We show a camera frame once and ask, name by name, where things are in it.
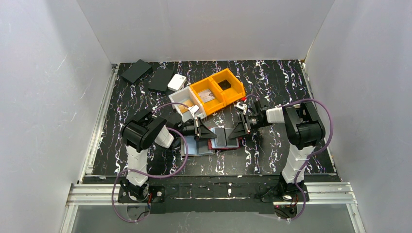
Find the red leather card holder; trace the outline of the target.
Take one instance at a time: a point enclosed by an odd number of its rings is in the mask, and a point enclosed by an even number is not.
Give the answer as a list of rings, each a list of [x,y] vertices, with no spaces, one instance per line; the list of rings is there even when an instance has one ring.
[[[217,136],[209,139],[208,148],[210,150],[234,150],[240,147],[238,139],[229,139],[229,135],[233,132],[232,128],[213,127],[210,130]]]

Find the grey card holder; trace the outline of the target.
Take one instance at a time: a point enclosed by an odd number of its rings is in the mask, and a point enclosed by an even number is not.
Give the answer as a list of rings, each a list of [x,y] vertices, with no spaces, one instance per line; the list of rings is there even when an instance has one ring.
[[[209,156],[215,154],[215,150],[208,147],[208,139],[195,139],[193,136],[185,136],[184,138],[188,144],[188,156]]]

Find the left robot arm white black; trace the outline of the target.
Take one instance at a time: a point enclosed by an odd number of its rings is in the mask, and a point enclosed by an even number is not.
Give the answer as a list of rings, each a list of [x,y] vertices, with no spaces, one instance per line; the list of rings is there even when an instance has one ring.
[[[185,157],[182,165],[170,175],[150,175],[147,174],[147,154],[152,144],[157,144],[163,148],[169,148],[175,138],[175,133],[182,137],[184,145],[182,151]],[[153,112],[145,109],[137,112],[130,120],[127,121],[121,131],[121,135],[126,146],[128,156],[126,181],[121,181],[120,185],[126,192],[134,196],[137,201],[144,201],[149,196],[147,180],[151,178],[168,178],[182,170],[186,165],[189,157],[189,144],[187,136],[199,142],[203,139],[215,139],[217,135],[207,128],[200,118],[195,117],[186,122],[178,113],[173,113],[166,118],[154,116]]]

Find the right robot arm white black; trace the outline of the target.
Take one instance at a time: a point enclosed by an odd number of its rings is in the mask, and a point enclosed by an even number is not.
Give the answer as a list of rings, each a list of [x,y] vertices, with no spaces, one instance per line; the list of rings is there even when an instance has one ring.
[[[314,99],[303,99],[271,108],[267,101],[257,100],[254,102],[254,113],[247,114],[245,107],[228,138],[245,137],[252,129],[283,123],[290,147],[286,165],[281,173],[281,183],[300,184],[304,180],[304,170],[309,156],[326,135],[315,104],[319,102]]]

